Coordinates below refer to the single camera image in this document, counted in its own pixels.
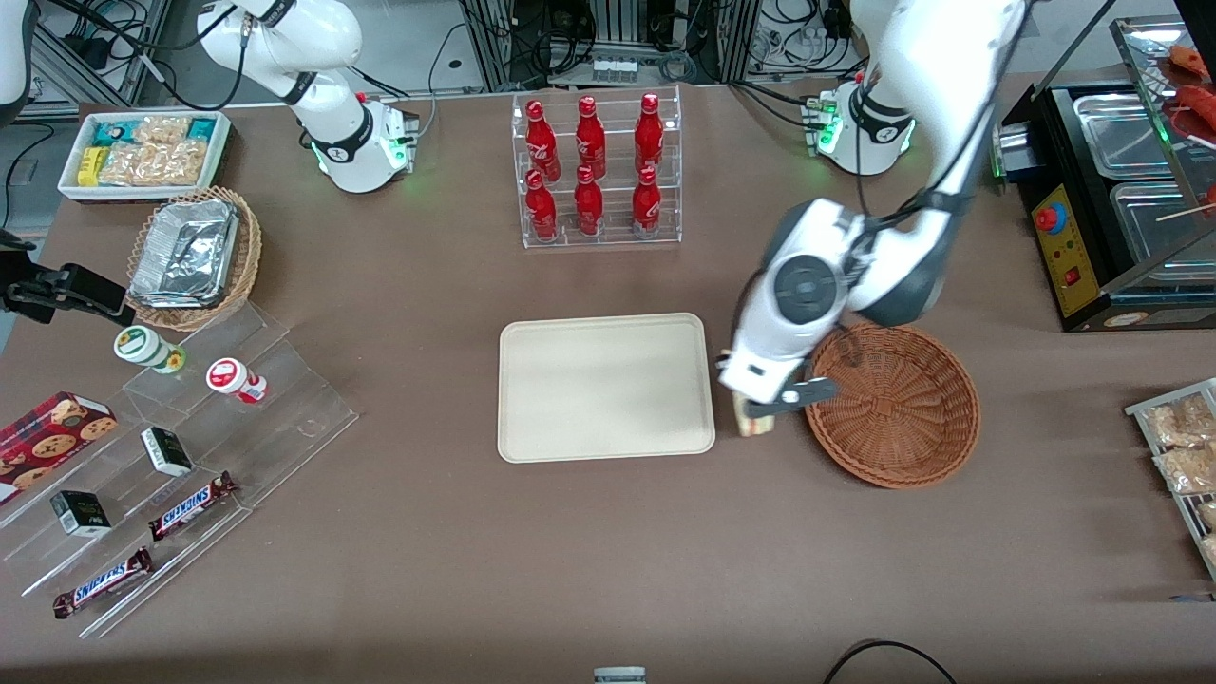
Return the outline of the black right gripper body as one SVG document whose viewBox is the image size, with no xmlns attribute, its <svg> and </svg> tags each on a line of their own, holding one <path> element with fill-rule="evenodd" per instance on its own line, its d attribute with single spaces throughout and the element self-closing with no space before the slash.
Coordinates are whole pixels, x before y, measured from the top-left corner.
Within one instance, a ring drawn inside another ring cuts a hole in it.
<svg viewBox="0 0 1216 684">
<path fill-rule="evenodd" d="M 67 265 L 43 267 L 30 258 L 34 250 L 27 239 L 1 231 L 2 309 L 22 316 L 55 316 L 66 308 L 57 282 L 64 277 Z"/>
</svg>

